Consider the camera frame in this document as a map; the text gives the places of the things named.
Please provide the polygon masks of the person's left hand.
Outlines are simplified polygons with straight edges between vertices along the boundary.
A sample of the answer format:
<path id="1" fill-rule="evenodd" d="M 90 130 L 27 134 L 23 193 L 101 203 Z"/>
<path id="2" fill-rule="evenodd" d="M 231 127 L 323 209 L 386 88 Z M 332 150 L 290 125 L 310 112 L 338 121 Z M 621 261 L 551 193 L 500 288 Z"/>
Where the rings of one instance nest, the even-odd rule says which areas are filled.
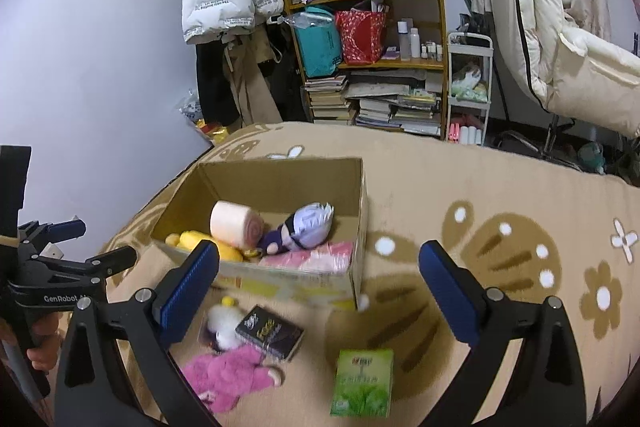
<path id="1" fill-rule="evenodd" d="M 62 337 L 58 332 L 61 314 L 53 312 L 32 324 L 32 333 L 40 343 L 37 347 L 27 350 L 27 358 L 36 371 L 47 373 L 58 363 Z"/>

